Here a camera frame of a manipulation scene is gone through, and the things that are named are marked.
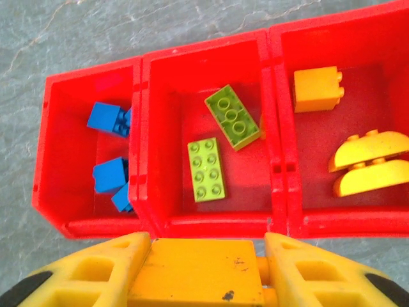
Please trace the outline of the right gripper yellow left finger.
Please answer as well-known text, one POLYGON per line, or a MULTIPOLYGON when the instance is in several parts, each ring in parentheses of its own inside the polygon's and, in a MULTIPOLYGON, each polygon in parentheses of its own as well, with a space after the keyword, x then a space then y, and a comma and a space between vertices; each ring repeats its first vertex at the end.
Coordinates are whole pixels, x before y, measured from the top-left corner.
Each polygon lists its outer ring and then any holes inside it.
POLYGON ((90 246, 45 265, 0 295, 0 307, 129 307, 150 250, 146 232, 90 246))

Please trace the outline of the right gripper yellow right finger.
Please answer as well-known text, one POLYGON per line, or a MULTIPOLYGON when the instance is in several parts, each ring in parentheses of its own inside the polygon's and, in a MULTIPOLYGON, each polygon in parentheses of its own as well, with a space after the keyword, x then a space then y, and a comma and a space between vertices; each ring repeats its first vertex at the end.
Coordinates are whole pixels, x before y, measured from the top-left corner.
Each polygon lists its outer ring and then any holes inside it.
POLYGON ((265 256, 279 307, 409 307, 382 271, 312 244, 266 233, 265 256))

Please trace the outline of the blue lego brick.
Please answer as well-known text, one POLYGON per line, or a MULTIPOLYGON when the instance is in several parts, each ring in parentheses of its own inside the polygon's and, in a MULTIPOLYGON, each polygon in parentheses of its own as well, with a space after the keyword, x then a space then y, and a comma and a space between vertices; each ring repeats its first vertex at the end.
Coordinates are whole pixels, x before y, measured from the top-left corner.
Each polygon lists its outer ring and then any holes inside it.
POLYGON ((115 205, 118 212, 130 213, 133 208, 130 204, 128 197, 128 183, 126 183, 112 198, 113 204, 115 205))
POLYGON ((93 168, 95 192, 114 194, 128 182, 128 160, 118 157, 93 168))
POLYGON ((131 109, 95 102, 87 127, 126 138, 130 134, 131 115, 131 109))

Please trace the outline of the orange half-round lego brick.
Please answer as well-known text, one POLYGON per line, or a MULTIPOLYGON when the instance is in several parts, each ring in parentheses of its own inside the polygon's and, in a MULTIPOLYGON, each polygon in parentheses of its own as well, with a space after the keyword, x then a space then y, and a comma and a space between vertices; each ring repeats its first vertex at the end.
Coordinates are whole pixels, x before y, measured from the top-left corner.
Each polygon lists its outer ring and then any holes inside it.
POLYGON ((334 195, 344 197, 409 183, 409 161, 379 158, 354 164, 333 185, 334 195))
POLYGON ((330 173, 381 158, 409 152, 409 136, 396 131, 371 130, 364 136, 352 135, 336 150, 328 162, 330 173))

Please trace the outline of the orange square lego brick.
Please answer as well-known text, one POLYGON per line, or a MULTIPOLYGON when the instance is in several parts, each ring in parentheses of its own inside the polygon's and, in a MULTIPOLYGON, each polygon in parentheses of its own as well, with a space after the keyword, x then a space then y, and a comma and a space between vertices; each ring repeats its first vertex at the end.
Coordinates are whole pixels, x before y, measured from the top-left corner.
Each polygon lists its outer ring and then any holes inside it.
POLYGON ((266 258, 250 240, 157 239, 128 307, 278 307, 266 258))
POLYGON ((330 111, 344 97, 343 73, 336 66, 297 70, 293 74, 296 113, 330 111))

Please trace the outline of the green long lego brick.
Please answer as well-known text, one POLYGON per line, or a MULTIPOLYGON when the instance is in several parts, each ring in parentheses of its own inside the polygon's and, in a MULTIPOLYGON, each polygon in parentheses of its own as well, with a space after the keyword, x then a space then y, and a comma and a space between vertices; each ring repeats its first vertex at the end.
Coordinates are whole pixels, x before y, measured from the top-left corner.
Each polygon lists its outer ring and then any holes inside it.
POLYGON ((226 197, 219 147, 216 138, 193 141, 187 145, 196 203, 226 197))
POLYGON ((234 151, 261 136, 260 128, 229 84, 204 102, 234 151))

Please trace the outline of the red plastic bin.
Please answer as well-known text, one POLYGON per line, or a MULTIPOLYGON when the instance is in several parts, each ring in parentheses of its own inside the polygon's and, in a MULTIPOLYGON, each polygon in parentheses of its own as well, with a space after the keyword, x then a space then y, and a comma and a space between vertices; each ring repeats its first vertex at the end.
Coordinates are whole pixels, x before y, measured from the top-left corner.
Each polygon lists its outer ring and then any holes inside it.
POLYGON ((137 208, 161 237, 252 237, 285 232, 283 158, 270 37, 259 29, 151 52, 139 102, 137 208), (230 85, 264 135, 232 149, 205 99, 230 85), (187 145, 216 138, 227 196, 196 203, 187 145))
POLYGON ((135 56, 63 74, 45 82, 32 205, 69 239, 119 237, 147 232, 135 213, 118 212, 107 194, 97 194, 96 164, 124 157, 137 174, 139 133, 127 138, 87 127, 95 102, 128 109, 140 100, 143 59, 135 56))
POLYGON ((270 27, 286 168, 288 233, 297 238, 409 237, 409 183, 338 198, 331 156, 371 130, 409 136, 409 0, 270 27), (345 94, 331 111, 295 113, 293 74, 337 67, 345 94))

